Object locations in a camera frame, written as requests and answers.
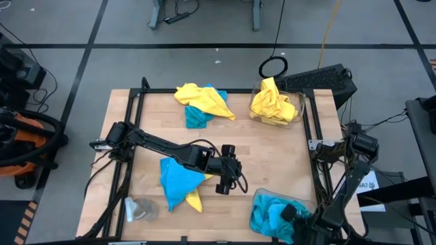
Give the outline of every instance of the wooden table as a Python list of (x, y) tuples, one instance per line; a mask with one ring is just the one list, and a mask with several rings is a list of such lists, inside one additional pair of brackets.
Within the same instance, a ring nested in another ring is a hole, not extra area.
[[(124, 120), (128, 94), (129, 90), (112, 91), (101, 138), (106, 137), (113, 122)], [(125, 221), (123, 240), (180, 241), (181, 236), (186, 235), (189, 241), (269, 242), (270, 238), (254, 233), (249, 228), (251, 204), (256, 189), (265, 188), (316, 203), (303, 123), (294, 123), (291, 129), (281, 129), (254, 122), (249, 119), (248, 113), (250, 97), (250, 94), (229, 94), (228, 107), (236, 115), (235, 121), (215, 117), (208, 122), (207, 129), (187, 129), (184, 106), (174, 99), (173, 94), (145, 95), (141, 129), (178, 144), (204, 138), (218, 148), (222, 144), (235, 145), (236, 155), (243, 165), (243, 173), (249, 183), (249, 191), (244, 194), (235, 189), (228, 196), (216, 194), (215, 184), (219, 178), (214, 177), (198, 188), (203, 213), (195, 211), (185, 201), (169, 213), (164, 190), (159, 183), (159, 160), (165, 156), (137, 148), (129, 195), (156, 201), (159, 204), (159, 217), (152, 222)], [(324, 139), (341, 139), (332, 92), (317, 90), (315, 100)], [(135, 107), (136, 105), (132, 110), (132, 121)], [(315, 139), (311, 110), (307, 111)], [(103, 159), (95, 164), (92, 173), (106, 162)], [(343, 172), (343, 165), (333, 166), (330, 171), (333, 187)], [(106, 208), (113, 173), (114, 164), (97, 175), (90, 184), (77, 235), (86, 233)], [(118, 212), (118, 208), (113, 212), (110, 235), (114, 235)], [(348, 203), (345, 213), (354, 229), (363, 234), (364, 225), (356, 195)]]

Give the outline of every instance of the blue cloth in container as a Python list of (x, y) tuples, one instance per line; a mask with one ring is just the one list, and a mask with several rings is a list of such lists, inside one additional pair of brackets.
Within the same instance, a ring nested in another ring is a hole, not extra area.
[(168, 211), (180, 204), (186, 194), (194, 191), (204, 180), (204, 174), (185, 169), (173, 158), (161, 159), (160, 182), (168, 202)]
[(278, 238), (293, 244), (294, 220), (286, 222), (280, 216), (287, 204), (293, 205), (297, 215), (307, 218), (311, 214), (299, 201), (282, 199), (271, 195), (256, 195), (250, 218), (250, 228), (262, 235)]
[[(213, 88), (211, 84), (207, 84), (206, 87)], [(227, 91), (217, 91), (219, 96), (223, 98), (224, 101), (227, 100)], [(213, 116), (209, 113), (204, 113), (200, 109), (195, 108), (193, 106), (185, 107), (185, 116), (186, 116), (186, 127), (188, 129), (204, 129), (207, 126), (207, 122), (212, 120)]]

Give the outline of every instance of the black metal frame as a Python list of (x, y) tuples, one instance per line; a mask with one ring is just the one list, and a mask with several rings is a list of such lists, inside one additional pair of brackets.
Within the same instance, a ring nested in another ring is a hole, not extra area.
[[(218, 88), (218, 90), (224, 90), (224, 91), (227, 91), (227, 93), (248, 93), (248, 94), (251, 94), (253, 92), (253, 90), (251, 88)], [(135, 122), (134, 122), (135, 126), (138, 126), (140, 124), (140, 119), (142, 116), (142, 106), (144, 104), (144, 97), (147, 93), (175, 93), (175, 92), (176, 92), (175, 88), (150, 88), (150, 85), (148, 84), (147, 80), (145, 78), (142, 78), (142, 87), (141, 88), (131, 88), (130, 89), (129, 100), (127, 102), (127, 108), (126, 108), (124, 121), (125, 122), (130, 121), (131, 110), (133, 108), (135, 97), (139, 96), (138, 107), (136, 110)], [(317, 113), (317, 107), (316, 107), (313, 89), (295, 90), (294, 92), (304, 93), (309, 98), (309, 101), (311, 103), (313, 121), (314, 121), (314, 125), (315, 125), (316, 137), (318, 140), (322, 140), (322, 130), (321, 130), (320, 118), (319, 118), (318, 113)], [(312, 135), (311, 135), (311, 128), (310, 128), (310, 124), (309, 124), (309, 119), (307, 116), (307, 110), (304, 110), (302, 119), (303, 119), (303, 124), (305, 126), (307, 149), (308, 149), (308, 153), (309, 153), (309, 149), (310, 149), (309, 140), (312, 140)], [(128, 176), (126, 176), (128, 183), (130, 183), (130, 180), (131, 180), (131, 170), (133, 168), (133, 161), (134, 161), (133, 157), (131, 159), (132, 160), (127, 162), (127, 169), (126, 169), (126, 173), (128, 173)], [(116, 191), (117, 191), (117, 188), (119, 185), (119, 178), (120, 178), (122, 164), (123, 163), (121, 163), (121, 162), (116, 162), (114, 177), (112, 179), (112, 186), (110, 188), (109, 203), (111, 201), (113, 201), (114, 196), (116, 194)], [(320, 204), (323, 197), (321, 196), (320, 193), (318, 193), (316, 191), (317, 186), (319, 188), (319, 185), (320, 184), (322, 185), (321, 180), (320, 180), (320, 176), (319, 176), (320, 173), (318, 172), (318, 169), (317, 169), (317, 165), (316, 165), (317, 163), (314, 163), (312, 161), (312, 159), (310, 159), (310, 164), (311, 164), (313, 181), (314, 181), (314, 185), (315, 185), (317, 204)], [(322, 165), (322, 167), (323, 167), (324, 179), (326, 182), (326, 190), (327, 190), (326, 194), (328, 194), (330, 196), (330, 195), (332, 195), (332, 190), (333, 190), (330, 172), (328, 170), (327, 165)], [(124, 198), (126, 198), (128, 196), (128, 194), (129, 194), (129, 186), (127, 186), (126, 192), (124, 193), (122, 200)], [(116, 223), (116, 233), (115, 233), (114, 239), (121, 240), (121, 235), (123, 232), (123, 225), (124, 225), (124, 220), (125, 220), (124, 216), (125, 216), (125, 207), (124, 207), (124, 202), (121, 201), (120, 208), (119, 208), (118, 221)], [(103, 238), (106, 238), (109, 236), (111, 222), (112, 222), (112, 215), (110, 215), (108, 217), (108, 220), (106, 221), (106, 224), (104, 225), (103, 233), (102, 233)], [(158, 241), (150, 242), (150, 241), (147, 241), (147, 244), (163, 244), (163, 243), (169, 244), (168, 242), (158, 242)], [(170, 242), (170, 243), (171, 244), (182, 244), (182, 242), (177, 242), (177, 241)], [(271, 244), (271, 243), (270, 242), (232, 242), (232, 244), (246, 244), (246, 245), (253, 244), (254, 245), (254, 244)]]

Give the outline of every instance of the floor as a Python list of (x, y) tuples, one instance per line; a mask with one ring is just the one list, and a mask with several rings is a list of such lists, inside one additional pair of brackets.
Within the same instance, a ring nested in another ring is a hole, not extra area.
[[(195, 14), (175, 24), (163, 22), (156, 31), (146, 27), (152, 1), (26, 0), (12, 1), (1, 11), (0, 22), (32, 44), (24, 47), (32, 47), (38, 61), (56, 76), (59, 87), (48, 101), (47, 114), (67, 122), (70, 139), (58, 152), (59, 168), (50, 172), (44, 189), (19, 191), (12, 179), (0, 179), (0, 199), (39, 200), (27, 243), (74, 238), (94, 157), (88, 143), (99, 137), (111, 89), (139, 87), (142, 76), (153, 88), (185, 82), (251, 88), (260, 81), (258, 66), (272, 52), (269, 44), (281, 7), (281, 1), (263, 3), (258, 32), (251, 30), (251, 4), (235, 0), (200, 0)], [(192, 0), (180, 5), (180, 11), (196, 6)], [(285, 2), (278, 40), (282, 45), (276, 54), (288, 60), (287, 74), (316, 68), (334, 5), (334, 0)], [(436, 25), (429, 24), (435, 12), (436, 1), (342, 2), (322, 65), (342, 63), (352, 70), (358, 92), (352, 115), (350, 104), (345, 111), (345, 123), (349, 118), (376, 123), (401, 112), (408, 99), (435, 94), (436, 76), (428, 62), (436, 58)], [(174, 2), (167, 1), (166, 15), (173, 14)], [(2, 28), (0, 32), (18, 43)], [(280, 67), (266, 69), (273, 74)], [(46, 76), (42, 87), (51, 91), (54, 80)], [(409, 179), (425, 175), (408, 120), (380, 125), (371, 135), (379, 139), (378, 168), (404, 172)], [(370, 237), (411, 242), (404, 230), (371, 229)]]

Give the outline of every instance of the yellow cloth in container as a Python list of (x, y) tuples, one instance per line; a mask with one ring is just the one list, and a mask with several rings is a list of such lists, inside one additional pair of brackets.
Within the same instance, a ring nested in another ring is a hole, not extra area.
[[(211, 175), (211, 174), (205, 174), (204, 181), (206, 181), (212, 177), (213, 177), (213, 175)], [(199, 194), (197, 189), (195, 189), (191, 193), (188, 193), (185, 197), (185, 200), (192, 208), (195, 208), (199, 212), (203, 212), (202, 201), (200, 199), (200, 194)]]
[(214, 88), (199, 88), (197, 84), (189, 83), (177, 87), (174, 98), (183, 105), (191, 105), (202, 112), (215, 116), (223, 116), (235, 120), (236, 116), (229, 110), (225, 101)]
[(298, 115), (289, 97), (279, 94), (274, 78), (263, 79), (260, 92), (251, 102), (250, 117), (262, 116), (262, 122), (286, 125)]

